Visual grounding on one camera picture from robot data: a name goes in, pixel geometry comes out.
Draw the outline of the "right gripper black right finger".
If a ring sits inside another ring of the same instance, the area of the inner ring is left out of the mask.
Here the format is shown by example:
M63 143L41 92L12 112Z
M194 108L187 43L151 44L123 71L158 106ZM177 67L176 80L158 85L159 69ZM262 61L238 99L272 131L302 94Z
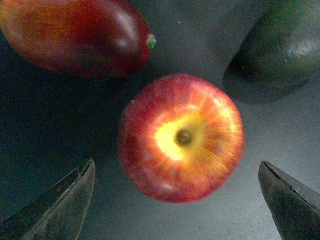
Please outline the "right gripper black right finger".
M283 240L320 238L320 194L273 164L262 161L258 180Z

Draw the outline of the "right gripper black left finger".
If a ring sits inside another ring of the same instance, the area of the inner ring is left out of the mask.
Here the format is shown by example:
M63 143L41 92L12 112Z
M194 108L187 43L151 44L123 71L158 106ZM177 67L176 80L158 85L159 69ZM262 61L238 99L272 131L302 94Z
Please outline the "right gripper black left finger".
M94 191L92 158L0 224L2 240L78 239Z

